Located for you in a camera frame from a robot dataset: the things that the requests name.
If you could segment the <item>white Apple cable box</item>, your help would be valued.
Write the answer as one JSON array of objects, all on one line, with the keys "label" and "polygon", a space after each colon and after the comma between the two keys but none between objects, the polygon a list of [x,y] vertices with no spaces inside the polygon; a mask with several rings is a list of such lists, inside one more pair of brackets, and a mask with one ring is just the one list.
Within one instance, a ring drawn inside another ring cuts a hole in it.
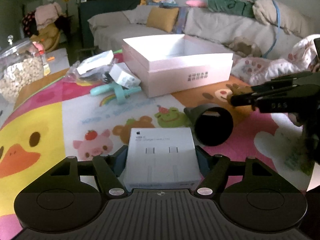
[{"label": "white Apple cable box", "polygon": [[133,128],[123,182],[133,189],[191,189],[201,173],[190,128]]}]

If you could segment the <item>yellow rocking toy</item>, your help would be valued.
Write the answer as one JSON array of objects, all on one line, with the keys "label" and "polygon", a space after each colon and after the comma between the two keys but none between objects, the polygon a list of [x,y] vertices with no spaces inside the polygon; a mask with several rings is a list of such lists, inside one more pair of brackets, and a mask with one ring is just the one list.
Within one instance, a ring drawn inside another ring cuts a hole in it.
[{"label": "yellow rocking toy", "polygon": [[61,35],[55,23],[47,25],[45,28],[40,29],[38,32],[38,35],[32,35],[30,39],[33,42],[42,44],[45,52],[49,53],[53,51],[59,44]]}]

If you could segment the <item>grey covered sofa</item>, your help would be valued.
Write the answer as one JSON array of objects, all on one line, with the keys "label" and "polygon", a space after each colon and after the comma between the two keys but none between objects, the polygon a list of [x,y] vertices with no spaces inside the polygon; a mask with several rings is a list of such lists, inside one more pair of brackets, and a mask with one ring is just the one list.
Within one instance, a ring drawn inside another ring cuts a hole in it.
[{"label": "grey covered sofa", "polygon": [[[101,51],[118,50],[123,45],[123,39],[139,36],[162,35],[165,32],[146,26],[150,5],[139,5],[133,10],[124,11],[129,23],[116,23],[114,26],[98,28],[94,32],[94,45]],[[277,59],[285,55],[297,44],[301,37],[287,34],[280,30],[275,37],[277,28],[274,25],[264,25],[254,18],[211,12],[208,9],[188,8],[183,19],[182,33],[196,36],[220,44],[229,44],[235,37],[242,36],[256,43],[261,52],[268,54],[269,59]]]}]

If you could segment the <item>beige rolled blanket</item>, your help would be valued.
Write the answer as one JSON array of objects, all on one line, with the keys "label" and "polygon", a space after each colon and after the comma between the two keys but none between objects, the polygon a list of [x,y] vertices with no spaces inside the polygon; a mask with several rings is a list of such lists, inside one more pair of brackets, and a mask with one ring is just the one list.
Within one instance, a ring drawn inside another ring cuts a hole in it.
[{"label": "beige rolled blanket", "polygon": [[264,25],[277,26],[277,12],[279,12],[279,26],[289,35],[305,38],[315,32],[315,25],[310,17],[283,3],[274,0],[256,0],[252,9],[256,20]]}]

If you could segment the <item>colourful cartoon play mat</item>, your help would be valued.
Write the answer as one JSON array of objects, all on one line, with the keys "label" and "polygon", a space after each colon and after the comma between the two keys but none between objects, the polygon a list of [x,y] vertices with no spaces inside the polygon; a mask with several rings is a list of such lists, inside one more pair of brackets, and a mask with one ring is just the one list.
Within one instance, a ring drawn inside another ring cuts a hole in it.
[{"label": "colourful cartoon play mat", "polygon": [[285,114],[261,114],[249,107],[230,107],[226,82],[171,95],[147,98],[131,95],[123,105],[112,93],[91,96],[90,87],[63,80],[37,92],[35,85],[1,127],[1,239],[12,239],[21,230],[14,213],[14,199],[33,180],[68,155],[114,151],[126,143],[132,127],[159,127],[157,115],[215,103],[227,108],[234,120],[229,139],[206,147],[243,161],[255,156],[278,171],[298,189],[308,188],[313,165],[300,151],[302,129]]}]

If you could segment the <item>yellow cushion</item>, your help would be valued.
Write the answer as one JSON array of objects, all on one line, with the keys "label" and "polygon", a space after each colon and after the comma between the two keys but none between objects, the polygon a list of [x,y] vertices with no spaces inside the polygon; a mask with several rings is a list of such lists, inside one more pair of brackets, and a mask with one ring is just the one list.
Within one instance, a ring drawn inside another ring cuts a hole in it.
[{"label": "yellow cushion", "polygon": [[146,26],[170,33],[174,27],[179,8],[153,7],[148,15]]}]

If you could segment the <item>pink patterned blanket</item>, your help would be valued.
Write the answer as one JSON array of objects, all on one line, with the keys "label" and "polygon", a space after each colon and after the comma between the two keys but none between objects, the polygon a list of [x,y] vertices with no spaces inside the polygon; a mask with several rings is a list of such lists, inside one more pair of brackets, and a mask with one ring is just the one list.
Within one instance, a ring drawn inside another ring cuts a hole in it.
[{"label": "pink patterned blanket", "polygon": [[293,48],[279,59],[270,60],[261,57],[246,57],[237,59],[231,74],[249,85],[260,85],[279,76],[293,73],[319,71],[314,40],[318,34],[310,35],[299,41]]}]

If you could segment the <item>pink clothes pile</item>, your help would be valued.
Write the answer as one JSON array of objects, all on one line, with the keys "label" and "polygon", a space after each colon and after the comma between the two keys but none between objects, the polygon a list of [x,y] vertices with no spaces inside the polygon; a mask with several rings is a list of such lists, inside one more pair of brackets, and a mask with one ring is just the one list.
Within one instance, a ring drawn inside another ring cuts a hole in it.
[{"label": "pink clothes pile", "polygon": [[47,25],[54,23],[62,15],[62,8],[57,2],[37,7],[35,10],[37,30],[41,30]]}]

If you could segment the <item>dark cabinet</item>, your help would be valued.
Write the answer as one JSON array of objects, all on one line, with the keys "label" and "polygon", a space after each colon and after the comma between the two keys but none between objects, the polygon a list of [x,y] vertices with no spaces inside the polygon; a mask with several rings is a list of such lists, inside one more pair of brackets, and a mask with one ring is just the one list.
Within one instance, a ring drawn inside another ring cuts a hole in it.
[{"label": "dark cabinet", "polygon": [[84,48],[94,46],[94,32],[102,27],[125,24],[129,20],[124,11],[132,10],[140,0],[95,0],[80,4],[78,7],[81,43]]}]

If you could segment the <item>green clothing on sofa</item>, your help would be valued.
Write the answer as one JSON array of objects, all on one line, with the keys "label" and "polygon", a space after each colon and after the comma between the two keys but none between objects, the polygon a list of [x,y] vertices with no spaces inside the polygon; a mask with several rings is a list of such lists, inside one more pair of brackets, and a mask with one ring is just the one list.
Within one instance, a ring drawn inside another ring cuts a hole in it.
[{"label": "green clothing on sofa", "polygon": [[256,0],[207,0],[208,9],[212,12],[223,12],[230,15],[255,18],[253,4]]}]

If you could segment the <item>small white product box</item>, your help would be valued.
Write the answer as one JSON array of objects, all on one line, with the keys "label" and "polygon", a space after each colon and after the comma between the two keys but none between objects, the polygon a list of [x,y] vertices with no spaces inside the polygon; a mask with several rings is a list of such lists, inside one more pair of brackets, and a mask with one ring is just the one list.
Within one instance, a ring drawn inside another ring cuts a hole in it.
[{"label": "small white product box", "polygon": [[110,71],[110,77],[114,80],[115,83],[130,89],[140,85],[140,79],[136,77],[131,70],[128,68],[126,63],[115,63]]}]

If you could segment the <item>teal plastic handle tool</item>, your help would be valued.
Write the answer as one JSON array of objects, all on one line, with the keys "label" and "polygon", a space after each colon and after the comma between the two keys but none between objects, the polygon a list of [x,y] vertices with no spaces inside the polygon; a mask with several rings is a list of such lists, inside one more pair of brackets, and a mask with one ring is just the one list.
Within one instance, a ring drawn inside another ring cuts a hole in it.
[{"label": "teal plastic handle tool", "polygon": [[141,89],[140,86],[136,86],[136,87],[132,87],[132,88],[126,89],[126,88],[123,88],[121,85],[119,85],[119,84],[117,84],[115,82],[112,82],[112,83],[109,83],[109,84],[100,85],[100,86],[97,86],[95,88],[92,88],[90,90],[90,94],[92,96],[97,96],[97,95],[100,95],[100,94],[103,94],[103,93],[107,93],[107,92],[110,92],[110,91],[114,92],[114,94],[116,96],[116,99],[117,99],[117,103],[124,104],[126,102],[126,98],[129,95],[141,92],[142,89]]}]

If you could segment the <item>pink open cardboard box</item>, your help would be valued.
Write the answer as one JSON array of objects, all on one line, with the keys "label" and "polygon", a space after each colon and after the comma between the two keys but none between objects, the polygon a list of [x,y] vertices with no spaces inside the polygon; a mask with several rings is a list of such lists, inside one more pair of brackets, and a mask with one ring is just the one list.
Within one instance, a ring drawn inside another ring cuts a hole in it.
[{"label": "pink open cardboard box", "polygon": [[125,38],[123,58],[150,98],[227,81],[233,65],[231,50],[184,34]]}]

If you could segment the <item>clear plastic bag with items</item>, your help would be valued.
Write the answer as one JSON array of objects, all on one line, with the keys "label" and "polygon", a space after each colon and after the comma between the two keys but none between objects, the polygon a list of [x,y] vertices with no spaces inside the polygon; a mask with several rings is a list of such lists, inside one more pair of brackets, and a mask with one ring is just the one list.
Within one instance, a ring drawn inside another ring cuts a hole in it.
[{"label": "clear plastic bag with items", "polygon": [[116,59],[111,50],[89,57],[83,61],[76,61],[67,71],[64,82],[77,83],[78,85],[90,86],[103,83]]}]

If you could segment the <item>glass jar of snacks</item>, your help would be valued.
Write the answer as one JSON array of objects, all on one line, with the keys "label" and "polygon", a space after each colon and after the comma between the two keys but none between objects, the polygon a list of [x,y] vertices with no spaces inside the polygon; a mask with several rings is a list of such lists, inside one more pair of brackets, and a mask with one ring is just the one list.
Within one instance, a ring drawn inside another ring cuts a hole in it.
[{"label": "glass jar of snacks", "polygon": [[44,76],[42,56],[28,38],[14,42],[7,37],[9,46],[1,51],[1,95],[7,102],[15,103],[23,87]]}]

